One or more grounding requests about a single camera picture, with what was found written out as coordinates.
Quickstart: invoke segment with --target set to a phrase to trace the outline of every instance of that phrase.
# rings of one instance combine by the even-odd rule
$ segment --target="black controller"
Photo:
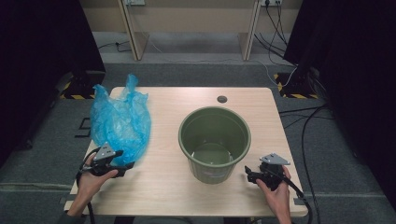
[[[116,177],[124,176],[127,170],[132,169],[134,167],[134,162],[131,162],[124,166],[111,165],[110,163],[113,161],[113,159],[118,156],[121,156],[123,151],[113,150],[113,148],[111,148],[111,146],[108,143],[105,143],[103,146],[94,149],[90,153],[90,155],[93,152],[96,152],[96,155],[93,158],[91,164],[85,164],[85,162],[83,162],[83,164],[81,164],[79,169],[80,173],[89,171],[93,175],[100,176],[106,174],[111,170],[118,170],[119,172],[113,177],[116,178]]]
[[[250,168],[245,166],[245,173],[247,173],[247,181],[253,184],[257,184],[256,180],[260,179],[265,185],[272,191],[276,190],[279,184],[282,182],[283,168],[282,165],[290,165],[290,163],[275,153],[260,158],[262,164],[260,172],[252,172]]]

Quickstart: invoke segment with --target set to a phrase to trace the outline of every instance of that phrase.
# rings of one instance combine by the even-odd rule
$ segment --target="wooden table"
[[[115,88],[117,97],[123,88]],[[290,154],[273,94],[267,88],[137,88],[148,93],[152,127],[147,152],[124,177],[108,180],[92,199],[96,215],[184,216],[184,217],[272,217],[261,190],[248,183],[244,166],[259,171],[260,157],[275,152],[288,160],[293,182],[300,180]],[[218,96],[228,101],[219,103]],[[181,121],[204,106],[224,106],[244,118],[251,131],[251,146],[246,157],[235,165],[231,176],[217,185],[197,180],[182,153],[177,133]],[[97,146],[91,143],[88,152]],[[76,185],[71,194],[77,193]],[[304,205],[290,189],[293,217],[307,214]]]

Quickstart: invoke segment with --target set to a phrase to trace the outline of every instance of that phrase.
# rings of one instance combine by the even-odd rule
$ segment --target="black curtain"
[[[285,59],[319,70],[340,130],[396,209],[396,2],[304,0],[301,9]]]
[[[33,134],[59,79],[86,70],[105,72],[79,1],[2,1],[0,166]]]

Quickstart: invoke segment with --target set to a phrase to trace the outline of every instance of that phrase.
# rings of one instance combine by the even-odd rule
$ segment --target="yellow and black tape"
[[[84,94],[80,91],[73,90],[73,88],[71,88],[71,79],[70,79],[64,86],[64,90],[61,92],[60,98],[71,99],[71,100],[86,100],[86,99],[94,99],[95,94],[93,89],[91,90],[91,92],[87,92]]]
[[[284,85],[286,83],[282,83],[281,79],[279,78],[278,74],[274,75],[275,81],[277,84],[277,89],[279,90],[279,93],[282,97],[285,98],[297,98],[297,99],[318,99],[318,96],[314,92],[306,92],[306,93],[301,93],[301,92],[294,92],[294,93],[286,93],[284,90]]]

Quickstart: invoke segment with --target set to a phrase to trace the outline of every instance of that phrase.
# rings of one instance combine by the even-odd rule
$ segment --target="human hand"
[[[290,179],[290,173],[288,168],[286,168],[286,166],[282,166],[282,167],[285,176],[288,179]],[[276,215],[277,219],[279,220],[279,223],[290,224],[291,217],[290,217],[289,185],[285,181],[282,181],[276,190],[271,191],[271,189],[268,189],[265,183],[262,182],[260,179],[257,179],[256,183],[260,187],[260,189],[264,192],[268,205],[270,206],[271,211]]]
[[[91,164],[95,154],[96,153],[93,153],[85,163]],[[90,172],[84,172],[78,182],[78,193],[76,199],[70,206],[67,215],[72,217],[80,217],[87,204],[91,201],[93,195],[99,192],[102,185],[109,178],[115,176],[118,172],[118,170],[112,170],[101,176],[93,175]]]

